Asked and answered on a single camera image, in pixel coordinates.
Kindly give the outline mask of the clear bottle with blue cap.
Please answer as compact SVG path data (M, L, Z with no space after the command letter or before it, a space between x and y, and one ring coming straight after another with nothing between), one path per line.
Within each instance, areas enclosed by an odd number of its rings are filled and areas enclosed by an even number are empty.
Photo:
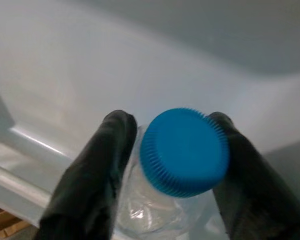
M114 236L175 240L204 215L230 162L227 137L210 117L173 108L137 128L126 166Z

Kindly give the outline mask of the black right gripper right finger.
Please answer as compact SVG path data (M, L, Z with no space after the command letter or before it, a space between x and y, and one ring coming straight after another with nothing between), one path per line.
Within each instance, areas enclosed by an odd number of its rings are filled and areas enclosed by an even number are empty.
M300 240L300 201L226 114L209 118L229 146L226 176L213 189L229 240Z

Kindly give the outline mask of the grey fridge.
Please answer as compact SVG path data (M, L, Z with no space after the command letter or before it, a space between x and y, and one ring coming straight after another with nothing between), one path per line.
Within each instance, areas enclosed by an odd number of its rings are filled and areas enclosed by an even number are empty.
M0 0L0 208L34 226L103 118L223 112L300 202L300 0ZM219 195L180 236L300 240L264 218L228 231Z

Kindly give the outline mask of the brown wooden stand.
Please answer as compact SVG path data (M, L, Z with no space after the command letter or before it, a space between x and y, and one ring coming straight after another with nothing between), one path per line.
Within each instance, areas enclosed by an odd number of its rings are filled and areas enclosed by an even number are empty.
M31 226L28 222L0 209L0 240L6 239Z

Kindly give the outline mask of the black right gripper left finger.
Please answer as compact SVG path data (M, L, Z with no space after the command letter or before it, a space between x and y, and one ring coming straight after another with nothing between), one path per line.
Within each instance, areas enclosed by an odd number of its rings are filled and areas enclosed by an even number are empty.
M123 176L135 139L133 115L106 115L65 170L33 240L111 240Z

